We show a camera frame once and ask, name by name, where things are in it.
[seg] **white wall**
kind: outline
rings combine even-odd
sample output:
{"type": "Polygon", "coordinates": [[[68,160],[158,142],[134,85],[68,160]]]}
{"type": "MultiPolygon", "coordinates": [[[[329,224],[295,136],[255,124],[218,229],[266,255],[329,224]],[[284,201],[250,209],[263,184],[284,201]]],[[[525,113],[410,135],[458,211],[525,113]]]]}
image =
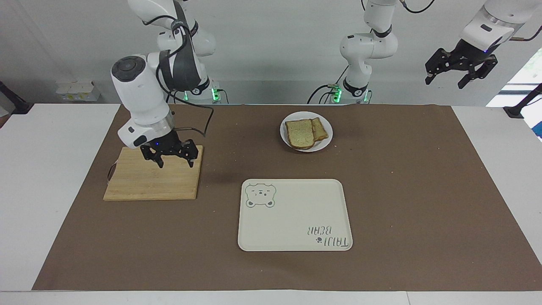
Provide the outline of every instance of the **white wall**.
{"type": "MultiPolygon", "coordinates": [[[[423,14],[397,7],[399,50],[374,60],[373,103],[486,105],[542,47],[542,39],[510,42],[495,53],[497,68],[484,81],[457,89],[463,72],[424,83],[424,64],[458,34],[485,0],[437,0],[423,14]]],[[[409,0],[412,8],[429,0],[409,0]]],[[[304,103],[313,89],[334,82],[346,66],[343,36],[368,31],[357,0],[191,0],[200,25],[218,50],[205,60],[232,103],[304,103]]],[[[530,36],[542,11],[519,32],[530,36]]],[[[94,80],[104,102],[117,103],[109,69],[119,58],[156,51],[158,27],[144,27],[125,0],[0,1],[0,79],[33,102],[58,102],[55,80],[94,80]]]]}

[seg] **white table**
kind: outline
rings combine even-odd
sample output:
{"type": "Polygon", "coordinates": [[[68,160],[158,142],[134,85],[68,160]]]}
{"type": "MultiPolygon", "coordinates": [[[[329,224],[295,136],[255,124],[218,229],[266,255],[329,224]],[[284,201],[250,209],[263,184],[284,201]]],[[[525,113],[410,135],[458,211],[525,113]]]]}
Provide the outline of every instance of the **white table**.
{"type": "MultiPolygon", "coordinates": [[[[541,304],[542,292],[29,291],[119,105],[38,104],[0,129],[0,304],[541,304]]],[[[542,143],[502,109],[454,111],[539,260],[542,143]],[[510,157],[519,160],[517,165],[510,157]]]]}

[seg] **green indicator light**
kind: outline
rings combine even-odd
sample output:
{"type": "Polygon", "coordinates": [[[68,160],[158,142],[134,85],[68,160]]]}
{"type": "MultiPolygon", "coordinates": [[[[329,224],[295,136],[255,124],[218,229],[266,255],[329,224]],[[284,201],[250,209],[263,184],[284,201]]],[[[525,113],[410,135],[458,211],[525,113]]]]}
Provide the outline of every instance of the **green indicator light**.
{"type": "Polygon", "coordinates": [[[333,102],[336,104],[340,103],[340,97],[343,95],[343,90],[341,88],[337,89],[337,92],[335,92],[335,95],[333,96],[333,102]]]}
{"type": "Polygon", "coordinates": [[[211,88],[211,92],[212,92],[212,99],[214,101],[220,100],[220,93],[216,92],[214,88],[211,88]]]}

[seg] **white tray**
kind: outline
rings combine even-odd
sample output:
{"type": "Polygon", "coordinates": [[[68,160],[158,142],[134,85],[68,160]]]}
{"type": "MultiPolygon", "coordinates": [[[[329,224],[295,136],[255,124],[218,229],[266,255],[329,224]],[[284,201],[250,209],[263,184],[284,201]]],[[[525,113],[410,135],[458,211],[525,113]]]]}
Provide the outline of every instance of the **white tray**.
{"type": "Polygon", "coordinates": [[[241,189],[245,251],[346,251],[352,232],[337,180],[249,179],[241,189]]]}

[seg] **window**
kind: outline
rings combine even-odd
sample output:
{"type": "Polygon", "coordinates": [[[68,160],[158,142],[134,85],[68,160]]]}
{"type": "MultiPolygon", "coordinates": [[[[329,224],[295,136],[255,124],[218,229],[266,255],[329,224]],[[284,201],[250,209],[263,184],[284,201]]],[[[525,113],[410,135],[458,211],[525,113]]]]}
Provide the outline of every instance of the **window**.
{"type": "MultiPolygon", "coordinates": [[[[525,66],[506,84],[502,91],[494,97],[487,107],[504,107],[517,105],[529,92],[542,82],[542,49],[525,64],[525,66]]],[[[521,114],[530,128],[542,122],[542,100],[523,108],[521,114]]]]}

